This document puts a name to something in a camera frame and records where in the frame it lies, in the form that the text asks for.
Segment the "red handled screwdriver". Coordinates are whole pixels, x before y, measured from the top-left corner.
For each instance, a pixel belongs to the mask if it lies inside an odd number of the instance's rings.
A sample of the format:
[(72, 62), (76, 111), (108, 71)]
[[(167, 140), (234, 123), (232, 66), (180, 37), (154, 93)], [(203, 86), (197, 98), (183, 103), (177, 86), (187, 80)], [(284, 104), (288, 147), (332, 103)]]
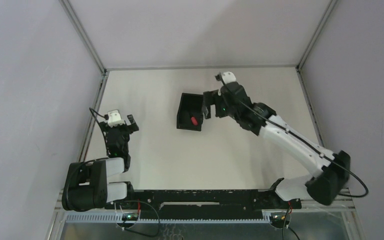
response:
[(191, 117), (190, 117), (190, 120), (191, 120), (191, 123), (192, 123), (194, 126), (198, 126), (198, 125), (199, 125), (198, 120), (197, 120), (194, 116), (191, 116)]

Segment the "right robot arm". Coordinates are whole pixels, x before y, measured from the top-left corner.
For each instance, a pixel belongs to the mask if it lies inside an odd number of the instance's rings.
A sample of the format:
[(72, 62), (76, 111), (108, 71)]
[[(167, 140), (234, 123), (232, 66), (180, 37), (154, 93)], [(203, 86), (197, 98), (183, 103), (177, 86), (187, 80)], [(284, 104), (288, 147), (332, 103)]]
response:
[(350, 179), (351, 157), (341, 150), (337, 153), (317, 145), (290, 127), (274, 109), (261, 102), (252, 102), (244, 87), (237, 82), (219, 90), (203, 93), (204, 117), (211, 117), (215, 107), (218, 118), (231, 117), (239, 126), (258, 137), (269, 140), (286, 151), (307, 171), (307, 176), (280, 178), (273, 184), (269, 203), (282, 208), (293, 199), (313, 199), (329, 206)]

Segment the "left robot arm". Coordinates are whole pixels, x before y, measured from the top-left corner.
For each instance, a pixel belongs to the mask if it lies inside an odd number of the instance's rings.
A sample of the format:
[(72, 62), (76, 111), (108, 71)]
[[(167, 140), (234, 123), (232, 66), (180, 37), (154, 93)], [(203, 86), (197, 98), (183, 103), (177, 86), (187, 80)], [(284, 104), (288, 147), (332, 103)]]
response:
[(129, 141), (132, 133), (139, 131), (133, 115), (128, 115), (129, 124), (117, 111), (109, 112), (107, 121), (99, 123), (104, 136), (107, 156), (69, 165), (61, 203), (66, 211), (86, 212), (102, 209), (117, 201), (129, 209), (136, 203), (129, 181), (111, 182), (111, 176), (127, 172), (131, 165)]

